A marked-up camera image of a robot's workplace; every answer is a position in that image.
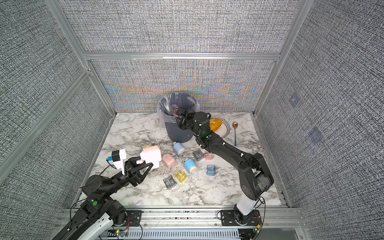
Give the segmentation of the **bright blue pencil sharpener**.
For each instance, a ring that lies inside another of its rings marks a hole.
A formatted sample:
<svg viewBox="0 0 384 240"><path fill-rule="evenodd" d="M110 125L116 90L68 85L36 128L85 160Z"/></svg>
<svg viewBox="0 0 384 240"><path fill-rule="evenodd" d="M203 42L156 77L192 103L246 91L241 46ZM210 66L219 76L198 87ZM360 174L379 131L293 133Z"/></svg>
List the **bright blue pencil sharpener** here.
<svg viewBox="0 0 384 240"><path fill-rule="evenodd" d="M191 174L197 170L196 163L193 159L187 159L183 161L183 164L188 174Z"/></svg>

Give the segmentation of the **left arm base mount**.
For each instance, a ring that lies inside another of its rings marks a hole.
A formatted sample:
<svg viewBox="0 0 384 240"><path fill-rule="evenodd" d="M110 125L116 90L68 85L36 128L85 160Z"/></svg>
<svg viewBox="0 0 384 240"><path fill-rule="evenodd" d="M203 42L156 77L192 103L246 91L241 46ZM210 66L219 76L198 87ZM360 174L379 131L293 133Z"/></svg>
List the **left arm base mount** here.
<svg viewBox="0 0 384 240"><path fill-rule="evenodd" d="M142 219L141 210L126 210L120 212L114 217L114 227L138 227Z"/></svg>

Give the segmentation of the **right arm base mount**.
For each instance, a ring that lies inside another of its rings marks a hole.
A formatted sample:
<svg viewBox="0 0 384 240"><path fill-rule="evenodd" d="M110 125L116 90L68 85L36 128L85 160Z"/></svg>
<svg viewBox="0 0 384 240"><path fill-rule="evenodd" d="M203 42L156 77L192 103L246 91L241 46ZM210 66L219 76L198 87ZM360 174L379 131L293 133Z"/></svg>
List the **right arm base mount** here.
<svg viewBox="0 0 384 240"><path fill-rule="evenodd" d="M217 218L221 221L222 226L234 227L234 226L261 226L262 218L258 210L253 210L248 215L243 216L240 211L235 210L221 210L217 214Z"/></svg>

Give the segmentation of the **dark grey trash bin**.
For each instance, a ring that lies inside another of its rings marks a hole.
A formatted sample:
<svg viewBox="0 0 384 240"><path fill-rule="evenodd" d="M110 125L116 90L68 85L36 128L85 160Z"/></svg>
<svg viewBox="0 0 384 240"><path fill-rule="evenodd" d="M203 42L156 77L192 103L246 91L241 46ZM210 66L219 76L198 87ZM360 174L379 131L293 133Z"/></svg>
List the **dark grey trash bin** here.
<svg viewBox="0 0 384 240"><path fill-rule="evenodd" d="M190 130L181 130L178 123L165 123L164 128L172 142L185 143L194 136Z"/></svg>

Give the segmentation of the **clear pink shavings tray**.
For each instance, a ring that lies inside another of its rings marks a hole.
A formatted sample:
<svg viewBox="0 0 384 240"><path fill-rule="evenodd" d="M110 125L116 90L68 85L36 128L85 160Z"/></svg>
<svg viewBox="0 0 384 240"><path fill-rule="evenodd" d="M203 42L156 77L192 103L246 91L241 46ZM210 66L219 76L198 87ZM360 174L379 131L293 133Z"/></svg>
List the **clear pink shavings tray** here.
<svg viewBox="0 0 384 240"><path fill-rule="evenodd" d="M184 114L184 110L180 108L178 105L171 105L170 108L170 113L175 117L175 118L180 118Z"/></svg>
<svg viewBox="0 0 384 240"><path fill-rule="evenodd" d="M215 157L214 154L209 153L209 152L205 152L205 159L206 159L207 161L211 161L211 160L213 160L214 157Z"/></svg>

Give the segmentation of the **clear yellow shavings tray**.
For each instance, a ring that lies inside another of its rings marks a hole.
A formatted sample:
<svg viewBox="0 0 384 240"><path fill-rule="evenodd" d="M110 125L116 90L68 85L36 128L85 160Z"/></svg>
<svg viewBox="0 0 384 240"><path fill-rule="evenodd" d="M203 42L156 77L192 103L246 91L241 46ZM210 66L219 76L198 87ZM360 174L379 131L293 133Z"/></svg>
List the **clear yellow shavings tray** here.
<svg viewBox="0 0 384 240"><path fill-rule="evenodd" d="M175 177L181 184L187 180L187 175L181 170L175 173Z"/></svg>

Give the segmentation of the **light blue pencil sharpener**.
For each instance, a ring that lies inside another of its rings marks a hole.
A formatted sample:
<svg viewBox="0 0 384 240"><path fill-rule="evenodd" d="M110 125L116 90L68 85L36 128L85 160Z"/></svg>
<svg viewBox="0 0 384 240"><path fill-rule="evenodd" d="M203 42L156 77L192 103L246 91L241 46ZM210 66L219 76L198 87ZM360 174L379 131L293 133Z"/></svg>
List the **light blue pencil sharpener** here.
<svg viewBox="0 0 384 240"><path fill-rule="evenodd" d="M173 142L173 149L174 149L174 152L175 154L179 157L179 156L182 156L185 152L185 148L183 147L183 145L179 142Z"/></svg>

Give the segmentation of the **clear grey shavings tray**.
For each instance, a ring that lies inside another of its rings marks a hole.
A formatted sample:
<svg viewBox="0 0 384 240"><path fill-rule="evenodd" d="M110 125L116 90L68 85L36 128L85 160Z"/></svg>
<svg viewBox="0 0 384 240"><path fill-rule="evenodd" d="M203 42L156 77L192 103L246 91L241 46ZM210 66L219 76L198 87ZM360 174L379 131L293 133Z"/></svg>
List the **clear grey shavings tray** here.
<svg viewBox="0 0 384 240"><path fill-rule="evenodd" d="M205 154L201 150L194 151L193 156L197 162L199 162L205 158Z"/></svg>
<svg viewBox="0 0 384 240"><path fill-rule="evenodd" d="M167 189L171 189L177 184L172 176L168 176L167 178L163 179L163 182Z"/></svg>

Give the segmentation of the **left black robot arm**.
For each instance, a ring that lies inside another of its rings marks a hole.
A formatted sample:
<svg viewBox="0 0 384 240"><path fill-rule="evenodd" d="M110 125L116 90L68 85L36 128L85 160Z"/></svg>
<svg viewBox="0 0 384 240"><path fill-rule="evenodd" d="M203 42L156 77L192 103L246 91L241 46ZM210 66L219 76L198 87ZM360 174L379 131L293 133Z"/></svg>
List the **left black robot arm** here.
<svg viewBox="0 0 384 240"><path fill-rule="evenodd" d="M113 177L90 176L81 187L87 197L54 239L94 240L114 226L127 224L131 219L127 216L126 207L111 195L128 185L136 187L145 180L154 164L139 164L139 160L139 157L128 159L123 170Z"/></svg>

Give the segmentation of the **pink pencil sharpener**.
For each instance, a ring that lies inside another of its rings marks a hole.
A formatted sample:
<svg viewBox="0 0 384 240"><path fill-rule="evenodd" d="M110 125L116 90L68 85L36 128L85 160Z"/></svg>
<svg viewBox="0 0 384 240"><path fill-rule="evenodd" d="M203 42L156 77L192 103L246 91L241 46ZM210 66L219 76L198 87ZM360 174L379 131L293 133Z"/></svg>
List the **pink pencil sharpener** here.
<svg viewBox="0 0 384 240"><path fill-rule="evenodd" d="M171 169L171 168L175 165L176 161L175 161L175 159L174 159L174 157L173 157L172 155L170 155L170 154L165 154L165 155L163 155L163 157L162 157L162 163L163 163L168 169Z"/></svg>
<svg viewBox="0 0 384 240"><path fill-rule="evenodd" d="M162 160L162 154L159 146L152 146L149 148L144 148L140 153L140 159L136 161L137 164L142 163L152 163L153 169L160 167L160 162Z"/></svg>

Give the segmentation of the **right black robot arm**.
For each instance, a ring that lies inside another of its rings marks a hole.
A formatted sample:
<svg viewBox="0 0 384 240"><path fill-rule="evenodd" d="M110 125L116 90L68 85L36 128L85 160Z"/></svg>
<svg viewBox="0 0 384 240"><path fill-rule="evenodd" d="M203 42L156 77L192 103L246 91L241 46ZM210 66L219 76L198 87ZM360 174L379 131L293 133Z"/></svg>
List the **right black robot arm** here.
<svg viewBox="0 0 384 240"><path fill-rule="evenodd" d="M257 202L261 200L262 194L274 184L274 178L263 155L252 155L227 143L211 130L209 113L182 108L178 111L180 129L192 131L202 149L221 157L238 171L243 195L235 205L234 211L243 219L249 217Z"/></svg>

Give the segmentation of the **clear blue shavings tray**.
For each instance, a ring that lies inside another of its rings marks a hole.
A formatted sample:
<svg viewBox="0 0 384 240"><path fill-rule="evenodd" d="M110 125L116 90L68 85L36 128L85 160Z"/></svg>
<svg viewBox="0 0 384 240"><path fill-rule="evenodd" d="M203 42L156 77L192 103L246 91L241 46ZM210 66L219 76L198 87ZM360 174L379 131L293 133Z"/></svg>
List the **clear blue shavings tray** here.
<svg viewBox="0 0 384 240"><path fill-rule="evenodd" d="M216 175L216 166L207 165L207 176L214 177Z"/></svg>

